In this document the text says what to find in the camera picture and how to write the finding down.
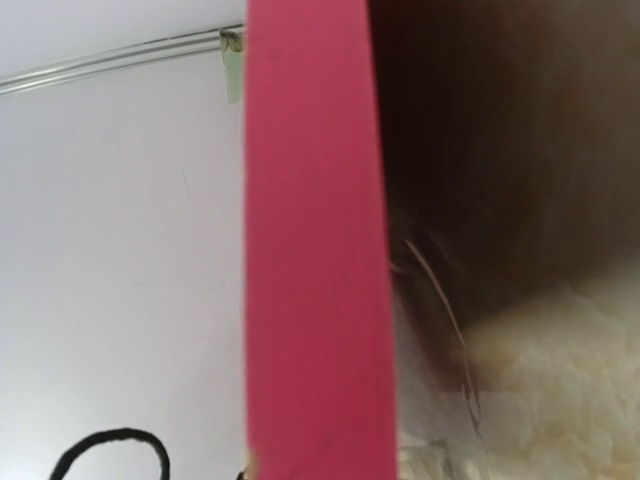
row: ceiling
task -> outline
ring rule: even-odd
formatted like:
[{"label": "ceiling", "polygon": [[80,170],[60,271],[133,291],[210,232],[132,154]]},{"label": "ceiling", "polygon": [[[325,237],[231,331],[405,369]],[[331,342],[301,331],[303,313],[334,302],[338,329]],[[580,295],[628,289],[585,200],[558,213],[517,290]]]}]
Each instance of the ceiling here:
[{"label": "ceiling", "polygon": [[243,21],[244,0],[4,0],[0,76]]}]

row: blurry object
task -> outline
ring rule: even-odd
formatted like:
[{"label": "blurry object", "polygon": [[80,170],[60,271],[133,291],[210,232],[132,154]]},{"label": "blurry object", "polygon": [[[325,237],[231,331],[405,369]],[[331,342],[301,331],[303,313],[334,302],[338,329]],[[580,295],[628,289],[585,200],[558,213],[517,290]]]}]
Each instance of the blurry object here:
[{"label": "blurry object", "polygon": [[160,461],[160,480],[169,480],[171,478],[171,461],[169,460],[169,454],[158,437],[144,430],[119,428],[93,433],[73,445],[60,457],[49,480],[63,480],[73,463],[87,450],[99,445],[123,442],[126,440],[135,440],[151,446]]},{"label": "blurry object", "polygon": [[227,79],[227,95],[229,103],[233,104],[244,96],[246,37],[244,33],[220,30],[220,46]]},{"label": "blurry object", "polygon": [[396,480],[366,4],[251,0],[249,12],[245,365],[257,478]]},{"label": "blurry object", "polygon": [[427,360],[398,352],[401,426],[468,478],[640,478],[636,4],[369,3],[399,322]]}]

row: brown hair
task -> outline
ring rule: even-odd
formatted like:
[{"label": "brown hair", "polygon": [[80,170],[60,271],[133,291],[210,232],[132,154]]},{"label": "brown hair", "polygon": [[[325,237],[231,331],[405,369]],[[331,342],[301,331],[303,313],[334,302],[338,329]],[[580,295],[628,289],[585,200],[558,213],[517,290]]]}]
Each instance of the brown hair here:
[{"label": "brown hair", "polygon": [[395,291],[452,385],[451,314],[464,336],[638,253],[633,5],[370,0]]}]

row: metal rod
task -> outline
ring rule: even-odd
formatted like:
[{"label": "metal rod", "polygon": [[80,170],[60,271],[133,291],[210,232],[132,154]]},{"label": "metal rod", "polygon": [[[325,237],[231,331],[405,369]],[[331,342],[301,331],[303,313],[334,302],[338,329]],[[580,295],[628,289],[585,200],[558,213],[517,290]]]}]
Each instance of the metal rod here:
[{"label": "metal rod", "polygon": [[122,68],[146,65],[175,58],[220,50],[220,31],[244,31],[243,25],[214,28],[119,48],[96,55],[34,68],[0,77],[0,97],[47,87]]}]

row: black hair tie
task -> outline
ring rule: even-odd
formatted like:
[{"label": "black hair tie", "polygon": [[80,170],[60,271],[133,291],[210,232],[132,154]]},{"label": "black hair tie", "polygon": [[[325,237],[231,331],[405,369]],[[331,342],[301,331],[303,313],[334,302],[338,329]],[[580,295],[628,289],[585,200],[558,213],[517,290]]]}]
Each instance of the black hair tie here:
[{"label": "black hair tie", "polygon": [[136,430],[134,428],[120,428],[117,430],[97,432],[89,435],[84,440],[80,440],[73,447],[67,450],[62,457],[60,457],[60,460],[58,460],[56,468],[53,469],[49,480],[62,480],[71,468],[73,462],[75,462],[80,455],[91,447],[125,440],[137,440],[138,442],[148,443],[151,445],[160,459],[160,480],[169,480],[171,463],[169,462],[167,449],[164,448],[160,439],[152,433],[145,432],[143,430]]}]

